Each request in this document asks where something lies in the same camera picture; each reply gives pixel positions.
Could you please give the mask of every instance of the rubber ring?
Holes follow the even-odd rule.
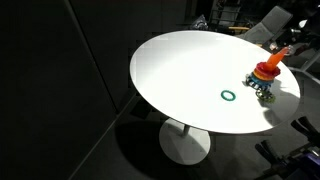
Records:
[[[225,97],[225,96],[224,96],[224,93],[229,93],[229,94],[231,94],[231,95],[232,95],[232,98],[229,99],[229,98]],[[221,92],[221,97],[222,97],[224,100],[226,100],[226,101],[233,101],[233,100],[236,99],[236,95],[235,95],[233,92],[229,91],[229,90],[223,90],[223,91]]]

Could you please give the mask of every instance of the table pedestal base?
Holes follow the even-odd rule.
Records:
[[[210,150],[210,136],[207,131],[192,128],[184,132],[185,125],[168,119],[160,129],[160,146],[174,162],[193,165],[202,161]]]

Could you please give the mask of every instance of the white round table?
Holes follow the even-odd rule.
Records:
[[[132,81],[153,107],[171,117],[159,140],[173,161],[191,165],[210,150],[207,131],[241,134],[265,131],[289,120],[299,105],[300,90],[291,71],[272,84],[273,104],[261,103],[244,85],[246,74],[270,53],[242,39],[214,32],[179,31],[152,38],[134,53]],[[223,90],[234,101],[221,98]]]

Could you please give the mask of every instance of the chair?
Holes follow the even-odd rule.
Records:
[[[237,35],[236,37],[254,44],[264,44],[271,40],[291,18],[291,13],[279,6],[275,6],[260,23],[249,29],[246,33]]]

